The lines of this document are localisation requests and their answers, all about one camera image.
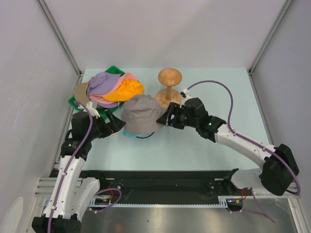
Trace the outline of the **light blue bucket hat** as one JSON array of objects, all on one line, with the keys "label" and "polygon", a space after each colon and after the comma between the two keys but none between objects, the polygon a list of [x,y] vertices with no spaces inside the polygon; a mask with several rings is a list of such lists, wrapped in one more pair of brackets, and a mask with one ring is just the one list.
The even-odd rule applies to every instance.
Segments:
[{"label": "light blue bucket hat", "polygon": [[122,131],[122,135],[126,137],[141,137],[143,134],[134,134],[134,133],[129,133],[127,130]]}]

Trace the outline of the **grey bucket hat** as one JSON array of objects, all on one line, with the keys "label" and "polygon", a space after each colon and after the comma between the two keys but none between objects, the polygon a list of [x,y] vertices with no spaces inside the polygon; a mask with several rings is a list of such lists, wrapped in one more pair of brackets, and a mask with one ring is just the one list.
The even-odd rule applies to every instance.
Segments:
[{"label": "grey bucket hat", "polygon": [[162,129],[157,120],[166,109],[150,95],[135,95],[123,105],[121,119],[126,122],[124,129],[131,134],[149,134]]}]

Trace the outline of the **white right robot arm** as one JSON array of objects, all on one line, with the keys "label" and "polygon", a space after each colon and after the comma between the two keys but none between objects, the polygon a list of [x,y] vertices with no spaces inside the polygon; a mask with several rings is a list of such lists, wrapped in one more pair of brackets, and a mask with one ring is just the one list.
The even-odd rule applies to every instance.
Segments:
[{"label": "white right robot arm", "polygon": [[233,130],[225,120],[209,115],[199,98],[189,99],[183,105],[170,103],[157,122],[181,130],[192,127],[202,138],[227,146],[257,164],[256,169],[236,168],[225,176],[224,189],[230,195],[252,187],[282,196],[299,174],[288,146],[265,145]]}]

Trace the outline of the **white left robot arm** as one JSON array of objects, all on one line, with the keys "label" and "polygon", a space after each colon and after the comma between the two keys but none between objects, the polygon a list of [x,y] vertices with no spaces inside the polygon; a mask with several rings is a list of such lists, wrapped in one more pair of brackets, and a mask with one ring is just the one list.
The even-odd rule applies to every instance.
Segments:
[{"label": "white left robot arm", "polygon": [[32,221],[36,233],[79,233],[89,202],[96,193],[107,190],[107,181],[100,177],[84,178],[76,188],[92,141],[109,137],[126,125],[109,110],[105,114],[109,122],[89,111],[73,114],[71,129],[61,146],[59,171],[49,203],[42,216]]}]

